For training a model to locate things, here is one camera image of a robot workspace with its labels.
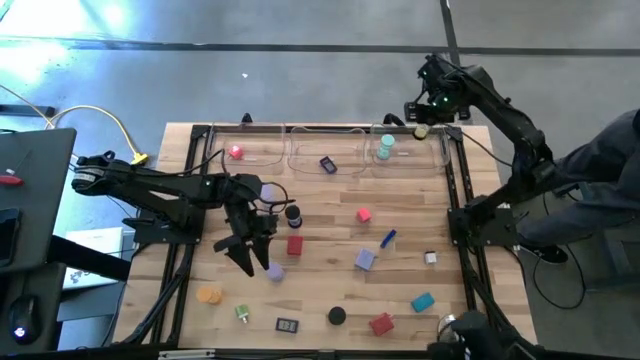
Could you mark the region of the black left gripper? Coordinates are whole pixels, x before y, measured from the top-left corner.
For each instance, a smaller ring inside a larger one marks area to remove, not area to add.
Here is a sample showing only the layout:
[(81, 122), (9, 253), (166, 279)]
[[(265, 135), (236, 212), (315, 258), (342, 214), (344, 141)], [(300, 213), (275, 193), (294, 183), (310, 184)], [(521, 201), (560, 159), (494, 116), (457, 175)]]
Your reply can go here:
[(252, 251), (262, 268), (269, 270), (269, 246), (272, 235), (277, 232), (278, 217), (259, 213), (247, 200), (227, 201), (223, 208), (233, 235), (217, 241), (214, 251), (224, 252), (247, 276), (253, 277), (249, 246), (242, 239), (254, 238)]

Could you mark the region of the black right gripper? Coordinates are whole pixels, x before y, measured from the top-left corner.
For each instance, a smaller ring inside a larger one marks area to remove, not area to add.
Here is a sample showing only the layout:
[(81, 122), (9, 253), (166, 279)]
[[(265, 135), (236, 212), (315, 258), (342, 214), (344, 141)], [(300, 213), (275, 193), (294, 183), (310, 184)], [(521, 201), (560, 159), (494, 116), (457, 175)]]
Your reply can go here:
[(450, 63), (438, 54), (429, 54), (418, 70), (422, 80), (421, 96), (427, 95), (425, 104), (406, 102), (404, 117), (408, 122), (434, 125), (434, 108), (458, 108), (459, 121), (469, 121), (473, 92), (472, 77), (463, 68)]

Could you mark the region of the clear plastic bin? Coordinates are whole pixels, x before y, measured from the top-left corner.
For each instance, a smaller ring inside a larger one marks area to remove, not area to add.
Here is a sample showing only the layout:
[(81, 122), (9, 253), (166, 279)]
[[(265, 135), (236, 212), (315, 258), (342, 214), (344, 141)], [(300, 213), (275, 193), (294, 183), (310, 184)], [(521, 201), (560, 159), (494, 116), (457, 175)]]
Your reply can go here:
[[(374, 124), (370, 127), (367, 142), (368, 167), (377, 178), (426, 178), (438, 174), (450, 162), (447, 135), (442, 128), (430, 128), (423, 141), (416, 140), (414, 126)], [(395, 144), (388, 160), (378, 159), (376, 151), (380, 138), (391, 134)]]
[[(363, 128), (321, 128), (296, 126), (289, 131), (287, 165), (297, 176), (309, 179), (347, 178), (366, 170), (367, 133)], [(329, 156), (338, 170), (327, 174), (319, 160)]]
[[(223, 150), (212, 160), (212, 172), (221, 172), (225, 167), (230, 173), (278, 175), (284, 170), (287, 145), (284, 123), (213, 123), (209, 137), (209, 155)], [(243, 149), (242, 160), (234, 160), (229, 156), (229, 149), (233, 145)]]

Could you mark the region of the lavender square box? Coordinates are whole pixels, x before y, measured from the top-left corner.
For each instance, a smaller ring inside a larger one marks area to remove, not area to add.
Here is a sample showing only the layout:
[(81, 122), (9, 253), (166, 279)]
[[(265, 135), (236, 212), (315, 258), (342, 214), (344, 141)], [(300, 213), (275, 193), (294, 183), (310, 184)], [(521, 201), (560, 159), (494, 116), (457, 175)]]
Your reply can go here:
[(370, 271), (375, 261), (375, 258), (376, 258), (376, 254), (373, 251), (362, 248), (359, 251), (358, 255), (356, 256), (354, 264), (357, 268), (361, 270)]

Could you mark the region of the red plug adapter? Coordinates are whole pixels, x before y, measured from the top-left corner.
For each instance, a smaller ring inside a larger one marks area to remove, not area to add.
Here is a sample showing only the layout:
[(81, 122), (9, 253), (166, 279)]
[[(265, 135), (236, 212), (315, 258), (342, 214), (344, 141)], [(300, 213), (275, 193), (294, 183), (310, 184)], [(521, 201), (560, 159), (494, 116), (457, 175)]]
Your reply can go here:
[(382, 336), (394, 328), (393, 318), (388, 313), (382, 313), (372, 318), (369, 326), (375, 336)]

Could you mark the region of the white printed box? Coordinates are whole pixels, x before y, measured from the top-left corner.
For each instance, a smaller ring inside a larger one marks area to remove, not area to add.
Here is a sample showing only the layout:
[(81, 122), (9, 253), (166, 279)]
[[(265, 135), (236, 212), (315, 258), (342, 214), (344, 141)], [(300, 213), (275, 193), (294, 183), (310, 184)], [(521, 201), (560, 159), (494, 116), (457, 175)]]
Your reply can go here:
[[(133, 231), (123, 227), (78, 230), (66, 233), (66, 239), (78, 245), (96, 250), (119, 259), (131, 255), (136, 246), (133, 244)], [(76, 290), (115, 284), (116, 281), (85, 270), (68, 267), (63, 282), (64, 290)]]

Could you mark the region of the black desk beam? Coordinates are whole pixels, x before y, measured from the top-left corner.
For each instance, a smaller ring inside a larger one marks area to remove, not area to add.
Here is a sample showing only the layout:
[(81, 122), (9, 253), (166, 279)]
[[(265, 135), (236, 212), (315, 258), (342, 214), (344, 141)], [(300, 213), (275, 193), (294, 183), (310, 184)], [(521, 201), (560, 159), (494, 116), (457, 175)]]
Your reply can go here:
[(126, 281), (131, 263), (53, 235), (47, 253), (48, 262), (88, 271), (109, 279)]

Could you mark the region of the teal box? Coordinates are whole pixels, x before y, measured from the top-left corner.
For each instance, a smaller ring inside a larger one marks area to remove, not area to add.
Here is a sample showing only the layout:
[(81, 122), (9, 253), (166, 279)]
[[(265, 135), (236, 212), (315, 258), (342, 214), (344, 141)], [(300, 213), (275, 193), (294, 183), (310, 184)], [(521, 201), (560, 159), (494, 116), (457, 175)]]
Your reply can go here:
[(423, 293), (411, 301), (411, 307), (416, 313), (423, 312), (435, 303), (434, 297), (429, 293)]

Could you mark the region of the dark grey desk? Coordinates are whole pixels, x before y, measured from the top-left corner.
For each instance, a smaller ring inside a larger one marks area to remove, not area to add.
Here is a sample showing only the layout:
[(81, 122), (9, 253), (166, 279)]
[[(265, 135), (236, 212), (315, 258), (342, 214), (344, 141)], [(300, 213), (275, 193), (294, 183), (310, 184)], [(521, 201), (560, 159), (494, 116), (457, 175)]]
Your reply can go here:
[[(0, 173), (23, 179), (0, 185), (0, 210), (17, 208), (20, 221), (13, 260), (0, 267), (0, 357), (56, 349), (57, 314), (66, 266), (47, 261), (61, 195), (76, 138), (73, 129), (0, 135)], [(37, 297), (41, 333), (20, 345), (10, 335), (9, 307), (21, 295)]]

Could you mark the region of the black computer mouse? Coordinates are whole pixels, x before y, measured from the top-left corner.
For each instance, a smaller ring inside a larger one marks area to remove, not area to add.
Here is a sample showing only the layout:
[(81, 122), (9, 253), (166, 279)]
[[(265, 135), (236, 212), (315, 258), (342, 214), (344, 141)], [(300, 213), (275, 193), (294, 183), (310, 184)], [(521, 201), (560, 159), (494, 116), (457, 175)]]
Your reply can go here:
[(9, 332), (19, 345), (28, 345), (36, 341), (41, 334), (38, 297), (25, 294), (14, 300), (9, 306)]

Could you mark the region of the black smartphone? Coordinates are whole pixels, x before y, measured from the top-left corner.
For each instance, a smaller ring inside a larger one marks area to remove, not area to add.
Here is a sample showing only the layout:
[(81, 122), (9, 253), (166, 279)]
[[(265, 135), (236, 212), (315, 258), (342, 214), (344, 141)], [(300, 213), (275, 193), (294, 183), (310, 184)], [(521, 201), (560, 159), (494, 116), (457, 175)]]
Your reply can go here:
[(18, 208), (0, 210), (0, 267), (12, 263), (18, 232), (21, 211)]

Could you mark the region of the black flat bar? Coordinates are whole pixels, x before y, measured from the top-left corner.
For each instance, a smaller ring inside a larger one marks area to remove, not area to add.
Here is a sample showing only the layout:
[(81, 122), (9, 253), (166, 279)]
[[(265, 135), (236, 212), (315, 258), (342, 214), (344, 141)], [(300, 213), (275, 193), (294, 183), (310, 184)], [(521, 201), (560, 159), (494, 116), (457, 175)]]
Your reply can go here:
[(56, 114), (56, 109), (49, 106), (37, 106), (36, 109), (33, 109), (28, 105), (0, 104), (0, 115), (39, 117), (40, 114), (46, 117), (53, 117)]

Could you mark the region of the red-handled screwdriver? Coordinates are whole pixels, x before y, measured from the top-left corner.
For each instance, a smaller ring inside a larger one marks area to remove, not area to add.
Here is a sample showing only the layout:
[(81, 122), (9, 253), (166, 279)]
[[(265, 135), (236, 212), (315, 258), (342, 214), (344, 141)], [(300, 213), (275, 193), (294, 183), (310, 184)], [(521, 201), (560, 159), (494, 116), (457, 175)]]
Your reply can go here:
[(25, 184), (25, 180), (18, 175), (18, 172), (31, 153), (32, 151), (28, 150), (17, 162), (11, 164), (0, 173), (0, 186), (20, 187)]

